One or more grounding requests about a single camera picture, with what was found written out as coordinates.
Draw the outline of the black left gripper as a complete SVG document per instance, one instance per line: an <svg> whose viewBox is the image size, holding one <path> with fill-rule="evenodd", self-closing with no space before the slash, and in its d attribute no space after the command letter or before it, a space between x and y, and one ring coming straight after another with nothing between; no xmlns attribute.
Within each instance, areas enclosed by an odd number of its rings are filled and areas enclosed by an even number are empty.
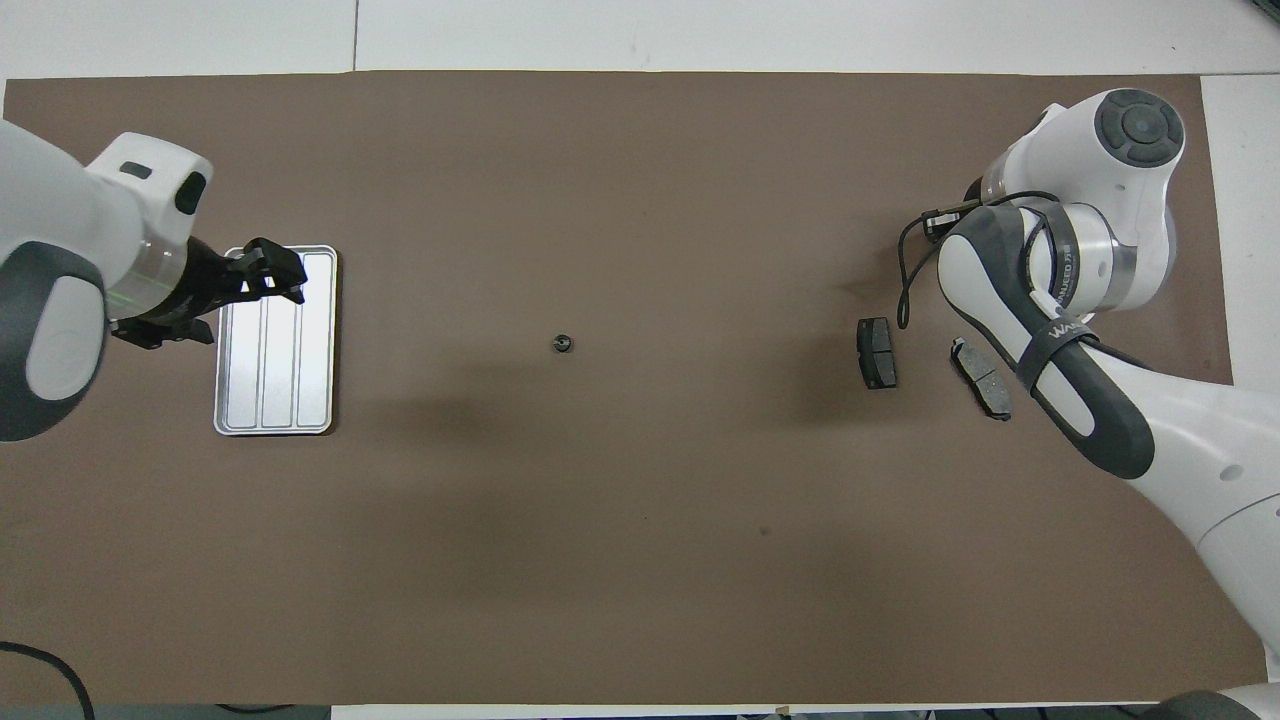
<svg viewBox="0 0 1280 720"><path fill-rule="evenodd" d="M301 256L294 250L265 250L266 242L252 240L233 259L191 238L186 268L172 292L156 307L127 318L125 325L113 325L111 336L140 348L188 340L210 345L212 331L202 316L219 307L265 296L303 304L307 273Z"/></svg>

